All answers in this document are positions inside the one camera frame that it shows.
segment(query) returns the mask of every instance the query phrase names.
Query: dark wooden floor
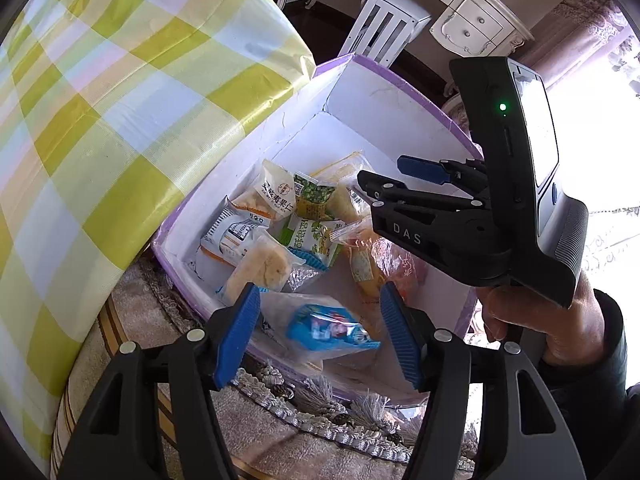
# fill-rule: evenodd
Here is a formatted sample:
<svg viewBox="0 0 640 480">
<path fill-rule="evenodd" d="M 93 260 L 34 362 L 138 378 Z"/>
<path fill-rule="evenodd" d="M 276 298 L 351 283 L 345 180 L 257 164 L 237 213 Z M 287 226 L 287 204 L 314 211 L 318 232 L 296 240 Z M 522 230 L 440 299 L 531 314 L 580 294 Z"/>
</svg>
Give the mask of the dark wooden floor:
<svg viewBox="0 0 640 480">
<path fill-rule="evenodd" d="M 322 3 L 307 10 L 303 0 L 289 2 L 284 13 L 311 49 L 317 64 L 338 55 L 354 22 L 351 16 Z M 403 50 L 390 68 L 438 106 L 446 101 L 444 80 L 407 51 Z"/>
</svg>

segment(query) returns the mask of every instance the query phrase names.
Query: device screen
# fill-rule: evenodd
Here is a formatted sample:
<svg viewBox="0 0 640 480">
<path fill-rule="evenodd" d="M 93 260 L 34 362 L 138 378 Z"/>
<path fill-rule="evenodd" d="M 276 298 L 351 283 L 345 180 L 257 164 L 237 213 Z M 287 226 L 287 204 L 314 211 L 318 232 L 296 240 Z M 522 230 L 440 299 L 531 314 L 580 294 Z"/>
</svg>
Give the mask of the device screen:
<svg viewBox="0 0 640 480">
<path fill-rule="evenodd" d="M 542 81 L 518 73 L 513 78 L 527 123 L 536 186 L 540 186 L 558 164 L 554 122 Z"/>
</svg>

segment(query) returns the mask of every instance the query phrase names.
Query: checkered tablecloth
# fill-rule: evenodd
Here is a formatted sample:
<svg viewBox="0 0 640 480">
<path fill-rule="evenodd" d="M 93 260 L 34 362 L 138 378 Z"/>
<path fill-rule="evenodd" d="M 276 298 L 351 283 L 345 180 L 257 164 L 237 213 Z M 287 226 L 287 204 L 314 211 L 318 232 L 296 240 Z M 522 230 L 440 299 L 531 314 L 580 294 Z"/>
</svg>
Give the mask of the checkered tablecloth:
<svg viewBox="0 0 640 480">
<path fill-rule="evenodd" d="M 0 46 L 0 411 L 47 472 L 68 372 L 161 220 L 314 70 L 271 0 L 30 0 Z"/>
</svg>

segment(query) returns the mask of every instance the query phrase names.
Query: black sleeve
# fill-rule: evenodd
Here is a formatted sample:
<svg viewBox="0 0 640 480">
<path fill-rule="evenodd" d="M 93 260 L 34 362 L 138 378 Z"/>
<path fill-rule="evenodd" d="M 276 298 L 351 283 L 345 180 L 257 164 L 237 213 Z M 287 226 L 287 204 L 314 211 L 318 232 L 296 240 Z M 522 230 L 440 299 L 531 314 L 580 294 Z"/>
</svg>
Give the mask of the black sleeve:
<svg viewBox="0 0 640 480">
<path fill-rule="evenodd" d="M 587 478 L 594 478 L 613 455 L 623 422 L 626 340 L 622 313 L 596 290 L 605 320 L 605 356 L 587 367 L 555 367 L 542 362 L 540 376 L 556 400 L 578 448 Z"/>
</svg>

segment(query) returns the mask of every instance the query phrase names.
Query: black handheld device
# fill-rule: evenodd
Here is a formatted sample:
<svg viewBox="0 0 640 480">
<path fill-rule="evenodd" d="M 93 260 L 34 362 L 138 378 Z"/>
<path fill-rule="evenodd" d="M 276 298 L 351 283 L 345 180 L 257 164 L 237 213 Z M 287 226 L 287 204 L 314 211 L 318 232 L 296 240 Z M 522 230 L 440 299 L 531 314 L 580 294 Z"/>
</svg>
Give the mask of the black handheld device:
<svg viewBox="0 0 640 480">
<path fill-rule="evenodd" d="M 403 174 L 450 182 L 471 199 L 409 190 L 360 172 L 374 230 L 473 286 L 519 283 L 569 307 L 580 273 L 586 206 L 562 192 L 542 78 L 505 57 L 450 62 L 484 161 L 401 156 Z"/>
</svg>

